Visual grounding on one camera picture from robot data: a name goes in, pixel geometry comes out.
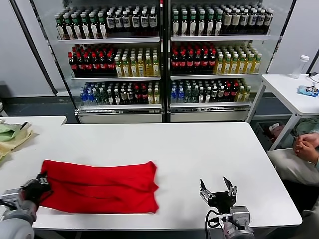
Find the white side table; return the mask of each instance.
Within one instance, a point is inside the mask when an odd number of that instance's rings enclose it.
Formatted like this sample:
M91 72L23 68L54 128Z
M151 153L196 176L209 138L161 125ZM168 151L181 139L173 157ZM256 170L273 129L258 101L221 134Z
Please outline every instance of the white side table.
M270 148L270 150L274 150L301 118L319 116L319 97L306 96L298 93L298 87L300 85L312 86L316 83L310 79L308 75L300 75L299 79L293 79L289 75L262 75L262 78L262 84L247 115L246 122L252 120L266 87L292 113L287 124ZM318 76L314 76L313 79L319 82Z

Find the hand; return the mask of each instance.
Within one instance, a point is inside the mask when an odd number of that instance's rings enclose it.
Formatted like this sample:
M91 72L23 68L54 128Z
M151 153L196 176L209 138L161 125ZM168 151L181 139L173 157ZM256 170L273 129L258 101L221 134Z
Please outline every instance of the hand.
M315 147L307 142L307 141L300 141L296 144L296 147L298 149L298 153L296 155L303 159L304 161L311 162L313 164L318 163L319 155L315 149Z

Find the person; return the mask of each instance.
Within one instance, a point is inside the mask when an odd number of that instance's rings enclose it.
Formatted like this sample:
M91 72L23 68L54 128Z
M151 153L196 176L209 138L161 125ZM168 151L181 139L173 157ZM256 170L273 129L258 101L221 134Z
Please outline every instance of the person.
M282 180L319 187L319 132L299 136L293 148L268 151ZM303 211L303 222L291 239L319 238L319 198L311 210Z

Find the table leg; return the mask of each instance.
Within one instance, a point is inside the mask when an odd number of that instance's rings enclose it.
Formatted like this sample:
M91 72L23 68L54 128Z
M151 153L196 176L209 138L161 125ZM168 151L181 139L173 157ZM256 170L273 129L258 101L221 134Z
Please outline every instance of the table leg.
M263 94L265 92L265 89L266 89L266 86L264 84L264 81L262 81L261 86L259 87L259 90L258 90L258 92L256 94L255 99L254 99L254 102L253 102L253 104L252 104L252 106L251 106L251 108L250 108L250 110L248 112L248 115L247 115L247 118L246 118L245 122L250 123L250 121L254 117L254 114L256 112L257 106L258 106L258 104L259 104L259 102L260 102L260 100L261 100L261 98L262 98L262 96L263 96Z
M285 125L285 127L283 128L283 130L280 132L280 134L278 135L277 139L275 140L275 142L273 143L273 145L270 147L270 151L275 150L276 147L278 146L278 144L280 143L280 141L285 138L290 132L291 130L295 127L295 125L298 123L298 121L300 120L301 115L299 114L293 114L290 119L288 120L287 124Z

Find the refrigerator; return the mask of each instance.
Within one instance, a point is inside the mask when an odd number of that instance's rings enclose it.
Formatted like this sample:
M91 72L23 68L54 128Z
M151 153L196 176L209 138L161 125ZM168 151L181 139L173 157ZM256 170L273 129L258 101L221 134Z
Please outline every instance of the refrigerator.
M294 5L293 0L212 0L196 3L189 0L10 1L16 4L25 21L37 20L41 37L51 53L43 62L47 62L48 72L60 75L65 95L71 97L75 115L81 123L244 121L251 98L260 86L261 74L268 72ZM246 25L240 27L241 14L245 13L242 7L249 12ZM255 20L251 21L255 21L256 25L261 15L263 23L268 18L269 28L262 23L247 30L250 14L254 14L252 8L257 13ZM232 16L239 9L238 28L236 21L231 19L230 27L227 26L229 16L225 15L229 9ZM191 34L192 10L195 11L195 27ZM216 33L219 10L222 11L221 28ZM174 11L178 11L175 22ZM212 19L212 32L208 31L209 19ZM39 32L37 34L30 29L32 38L39 38ZM198 49L199 66L184 67L191 59L195 62ZM212 49L215 51L215 63L210 68L205 65L205 49L209 57ZM255 53L249 67L256 66L256 58L262 54L257 71L249 69L243 72L236 68L231 71L227 68L233 65L234 51L239 49L244 52L237 52L239 59L246 54L247 62L249 54ZM195 51L193 58L189 57L190 50ZM141 72L139 54L142 57ZM225 58L225 61L220 61L223 72L216 67L220 54ZM220 84L226 92L230 84L229 94L214 97L214 84L218 93ZM245 101L238 100L236 96L240 86L244 86L243 93L248 91L249 86L250 94Z

